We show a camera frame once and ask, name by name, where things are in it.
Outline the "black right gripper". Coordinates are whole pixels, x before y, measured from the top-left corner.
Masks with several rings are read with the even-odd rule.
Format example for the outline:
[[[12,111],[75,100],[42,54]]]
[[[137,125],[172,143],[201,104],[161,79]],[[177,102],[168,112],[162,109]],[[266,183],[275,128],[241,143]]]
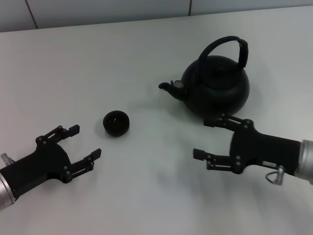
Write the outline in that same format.
[[[207,127],[219,127],[234,132],[228,155],[215,155],[193,149],[193,158],[206,162],[207,170],[230,171],[242,174],[250,165],[268,168],[283,166],[285,172],[294,175],[298,167],[299,141],[261,134],[255,130],[253,121],[221,114],[203,121]]]

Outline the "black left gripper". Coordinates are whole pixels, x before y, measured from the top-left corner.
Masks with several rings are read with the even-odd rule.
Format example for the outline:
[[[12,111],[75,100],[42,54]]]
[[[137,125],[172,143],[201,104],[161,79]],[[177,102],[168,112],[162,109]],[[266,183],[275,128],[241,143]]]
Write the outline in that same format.
[[[50,179],[67,184],[74,178],[93,171],[94,161],[101,157],[100,148],[71,164],[65,150],[57,145],[58,142],[73,137],[79,132],[78,124],[69,129],[59,125],[47,134],[36,138],[35,152],[2,168],[0,173],[8,183],[14,197],[20,197]]]

